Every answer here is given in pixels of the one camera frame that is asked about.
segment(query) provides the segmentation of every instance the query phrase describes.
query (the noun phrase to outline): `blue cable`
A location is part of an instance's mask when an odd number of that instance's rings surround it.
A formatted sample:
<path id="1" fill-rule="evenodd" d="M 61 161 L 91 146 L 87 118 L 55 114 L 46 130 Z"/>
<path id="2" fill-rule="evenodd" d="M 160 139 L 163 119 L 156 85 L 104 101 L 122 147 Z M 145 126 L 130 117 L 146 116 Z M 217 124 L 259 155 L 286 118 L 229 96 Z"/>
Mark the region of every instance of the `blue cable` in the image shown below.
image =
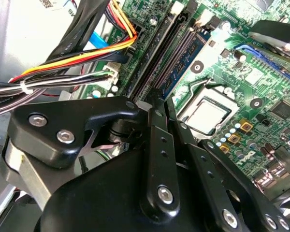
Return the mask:
<path id="1" fill-rule="evenodd" d="M 275 69 L 280 74 L 282 74 L 283 76 L 285 76 L 286 78 L 288 78 L 290 80 L 290 74 L 289 73 L 283 72 L 282 68 L 279 65 L 277 65 L 274 62 L 272 62 L 271 60 L 269 60 L 265 55 L 263 55 L 261 52 L 257 51 L 253 47 L 251 47 L 249 45 L 246 45 L 246 44 L 240 44 L 240 45 L 235 46 L 234 49 L 235 50 L 243 50 L 244 52 L 252 54 L 253 56 L 255 56 L 258 59 L 262 60 L 263 62 L 265 62 L 266 64 L 268 64 L 273 69 Z"/>
<path id="2" fill-rule="evenodd" d="M 91 42 L 97 49 L 108 47 L 109 44 L 104 41 L 103 38 L 101 38 L 100 35 L 98 35 L 96 32 L 93 32 L 89 42 Z"/>

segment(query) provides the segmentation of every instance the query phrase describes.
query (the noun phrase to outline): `black mechanical arm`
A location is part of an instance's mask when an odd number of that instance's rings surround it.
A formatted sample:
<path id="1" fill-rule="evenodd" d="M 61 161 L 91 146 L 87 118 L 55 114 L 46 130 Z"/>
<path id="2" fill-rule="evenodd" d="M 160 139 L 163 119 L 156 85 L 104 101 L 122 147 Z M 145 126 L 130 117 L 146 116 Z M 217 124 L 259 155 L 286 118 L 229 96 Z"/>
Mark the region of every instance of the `black mechanical arm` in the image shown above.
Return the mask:
<path id="1" fill-rule="evenodd" d="M 77 157 L 129 151 L 76 177 Z M 17 108 L 0 169 L 43 215 L 41 232 L 290 232 L 290 222 L 210 140 L 196 143 L 153 92 Z"/>

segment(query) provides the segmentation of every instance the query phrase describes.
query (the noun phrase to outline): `white cable tie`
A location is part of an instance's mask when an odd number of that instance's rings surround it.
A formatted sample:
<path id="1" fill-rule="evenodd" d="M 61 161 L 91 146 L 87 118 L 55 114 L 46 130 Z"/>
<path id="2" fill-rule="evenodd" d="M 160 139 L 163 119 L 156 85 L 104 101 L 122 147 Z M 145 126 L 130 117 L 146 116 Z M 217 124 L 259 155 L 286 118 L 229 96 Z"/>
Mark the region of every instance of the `white cable tie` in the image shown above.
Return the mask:
<path id="1" fill-rule="evenodd" d="M 21 87 L 21 89 L 22 89 L 22 91 L 23 91 L 24 93 L 26 93 L 26 94 L 31 94 L 31 93 L 33 93 L 33 89 L 28 89 L 27 86 L 26 86 L 25 81 L 21 81 L 19 85 L 20 85 L 20 87 Z"/>

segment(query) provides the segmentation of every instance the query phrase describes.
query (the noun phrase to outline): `yellow wire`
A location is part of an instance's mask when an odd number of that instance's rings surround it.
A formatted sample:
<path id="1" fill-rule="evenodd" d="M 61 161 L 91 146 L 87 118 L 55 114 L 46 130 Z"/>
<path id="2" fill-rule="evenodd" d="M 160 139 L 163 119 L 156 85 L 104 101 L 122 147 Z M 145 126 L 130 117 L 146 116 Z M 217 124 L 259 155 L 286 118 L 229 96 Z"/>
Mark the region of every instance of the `yellow wire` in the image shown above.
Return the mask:
<path id="1" fill-rule="evenodd" d="M 118 19 L 124 25 L 124 27 L 125 27 L 127 33 L 129 34 L 130 38 L 132 38 L 133 37 L 132 32 L 131 32 L 129 26 L 127 25 L 126 21 L 124 20 L 124 18 L 120 15 L 120 13 L 118 12 L 118 10 L 112 4 L 110 4 L 110 5 L 111 5 L 111 8 L 113 9 L 114 13 L 118 17 Z"/>
<path id="2" fill-rule="evenodd" d="M 124 48 L 129 47 L 130 45 L 132 45 L 135 42 L 136 38 L 137 38 L 136 36 L 133 36 L 133 34 L 136 35 L 136 31 L 135 31 L 134 27 L 132 26 L 132 24 L 130 23 L 130 21 L 128 20 L 128 18 L 126 17 L 125 13 L 119 7 L 118 3 L 115 0 L 112 0 L 112 3 L 114 4 L 114 6 L 112 4 L 110 4 L 110 5 L 111 5 L 114 13 L 117 15 L 118 19 L 121 21 L 121 23 L 126 28 L 126 31 L 129 34 L 130 38 L 131 38 L 130 40 L 122 42 L 122 43 L 119 43 L 119 44 L 111 45 L 109 47 L 106 47 L 106 48 L 98 50 L 98 51 L 94 51 L 94 52 L 82 54 L 82 55 L 79 55 L 79 56 L 67 58 L 67 59 L 60 60 L 60 61 L 57 61 L 57 62 L 53 62 L 53 63 L 50 63 L 50 64 L 45 64 L 45 65 L 33 67 L 33 68 L 30 68 L 30 69 L 24 71 L 22 73 L 22 75 L 25 75 L 25 74 L 28 74 L 30 72 L 34 72 L 34 71 L 37 71 L 37 70 L 41 70 L 41 69 L 49 69 L 49 68 L 52 68 L 52 67 L 55 67 L 55 66 L 61 66 L 61 65 L 64 65 L 64 64 L 76 61 L 76 60 L 80 60 L 80 59 L 83 59 L 83 58 L 88 58 L 90 56 L 98 56 L 98 55 L 114 52 L 114 51 L 121 50 L 121 49 L 124 49 Z"/>
<path id="3" fill-rule="evenodd" d="M 22 75 L 25 75 L 25 74 L 28 74 L 30 72 L 34 72 L 34 71 L 40 70 L 40 69 L 48 69 L 48 68 L 51 68 L 51 67 L 54 67 L 54 66 L 64 65 L 66 63 L 69 63 L 69 62 L 72 62 L 72 61 L 76 61 L 76 60 L 79 60 L 79 59 L 83 59 L 83 58 L 87 58 L 87 57 L 90 57 L 90 56 L 102 55 L 102 54 L 105 54 L 105 53 L 110 53 L 110 52 L 114 52 L 114 51 L 117 51 L 117 50 L 122 50 L 122 49 L 132 45 L 134 43 L 135 39 L 136 39 L 136 37 L 130 39 L 129 41 L 126 41 L 126 43 L 124 43 L 123 45 L 115 44 L 115 45 L 109 46 L 109 47 L 107 47 L 105 49 L 98 50 L 98 51 L 89 52 L 89 53 L 82 54 L 82 55 L 79 55 L 79 56 L 76 56 L 76 57 L 71 57 L 71 58 L 67 58 L 67 59 L 60 60 L 60 61 L 57 61 L 57 62 L 53 62 L 53 63 L 50 63 L 50 64 L 45 64 L 45 65 L 40 65 L 40 66 L 37 66 L 37 67 L 34 67 L 34 68 L 30 68 L 30 69 L 24 71 L 22 73 Z"/>
<path id="4" fill-rule="evenodd" d="M 131 22 L 128 20 L 128 18 L 126 17 L 125 13 L 122 11 L 122 9 L 120 8 L 120 6 L 116 2 L 116 0 L 112 0 L 112 3 L 116 7 L 116 9 L 119 11 L 120 15 L 123 17 L 123 19 L 125 20 L 125 22 L 129 26 L 129 28 L 131 29 L 132 33 L 135 35 L 136 31 L 135 31 L 134 27 L 132 26 Z"/>

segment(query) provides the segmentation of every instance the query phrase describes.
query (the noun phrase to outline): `silver screw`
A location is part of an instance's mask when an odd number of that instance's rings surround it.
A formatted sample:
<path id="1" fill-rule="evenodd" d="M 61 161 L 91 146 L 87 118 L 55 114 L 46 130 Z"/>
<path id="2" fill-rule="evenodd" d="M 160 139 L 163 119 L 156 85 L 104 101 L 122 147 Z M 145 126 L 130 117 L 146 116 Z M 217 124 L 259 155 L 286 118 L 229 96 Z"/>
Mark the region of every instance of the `silver screw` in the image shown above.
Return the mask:
<path id="1" fill-rule="evenodd" d="M 222 214 L 228 225 L 235 229 L 237 227 L 237 220 L 234 215 L 227 209 L 224 209 Z"/>
<path id="2" fill-rule="evenodd" d="M 283 226 L 283 228 L 285 228 L 287 231 L 290 230 L 289 225 L 286 223 L 286 221 L 282 217 L 278 217 L 278 221 L 280 225 Z"/>
<path id="3" fill-rule="evenodd" d="M 57 133 L 57 139 L 64 144 L 71 144 L 74 142 L 75 137 L 72 132 L 68 130 L 61 130 Z"/>
<path id="4" fill-rule="evenodd" d="M 42 115 L 31 115 L 29 123 L 35 127 L 43 127 L 47 124 L 47 119 Z"/>
<path id="5" fill-rule="evenodd" d="M 187 125 L 186 125 L 185 123 L 183 123 L 183 122 L 180 123 L 180 126 L 181 126 L 182 128 L 184 128 L 184 129 L 187 129 Z"/>
<path id="6" fill-rule="evenodd" d="M 163 114 L 159 111 L 159 110 L 155 110 L 156 115 L 158 115 L 159 117 L 162 117 Z"/>
<path id="7" fill-rule="evenodd" d="M 171 204 L 173 202 L 173 194 L 166 187 L 158 188 L 158 196 L 165 204 Z"/>
<path id="8" fill-rule="evenodd" d="M 127 105 L 130 109 L 134 109 L 134 108 L 135 108 L 134 104 L 133 104 L 132 102 L 130 102 L 130 101 L 126 101 L 126 105 Z"/>
<path id="9" fill-rule="evenodd" d="M 270 217 L 270 216 L 268 216 L 268 215 L 265 215 L 265 218 L 266 218 L 266 221 L 267 221 L 267 223 L 274 229 L 274 230 L 276 230 L 277 229 L 277 225 L 276 225 L 276 223 L 274 222 L 274 220 Z"/>
<path id="10" fill-rule="evenodd" d="M 208 145 L 211 149 L 214 148 L 214 145 L 213 145 L 212 143 L 210 143 L 210 142 L 207 142 L 207 145 Z"/>

